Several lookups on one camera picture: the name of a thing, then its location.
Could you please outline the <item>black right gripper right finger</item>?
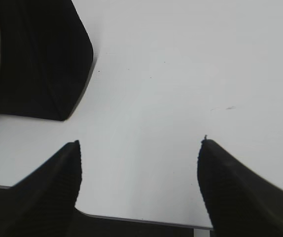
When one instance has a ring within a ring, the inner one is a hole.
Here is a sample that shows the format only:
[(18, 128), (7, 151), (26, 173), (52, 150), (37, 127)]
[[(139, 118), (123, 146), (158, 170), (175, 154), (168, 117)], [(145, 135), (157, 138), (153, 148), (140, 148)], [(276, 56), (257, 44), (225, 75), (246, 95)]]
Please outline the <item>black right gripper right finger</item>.
[(283, 190), (204, 138), (197, 179), (217, 237), (283, 237)]

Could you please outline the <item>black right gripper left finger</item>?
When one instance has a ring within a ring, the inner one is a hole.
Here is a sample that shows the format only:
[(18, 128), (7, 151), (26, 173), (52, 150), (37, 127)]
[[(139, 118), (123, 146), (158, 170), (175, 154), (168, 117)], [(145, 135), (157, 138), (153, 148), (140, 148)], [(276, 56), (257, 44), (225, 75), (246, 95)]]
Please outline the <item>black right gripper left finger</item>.
[(64, 237), (82, 181), (79, 141), (12, 187), (0, 186), (0, 237)]

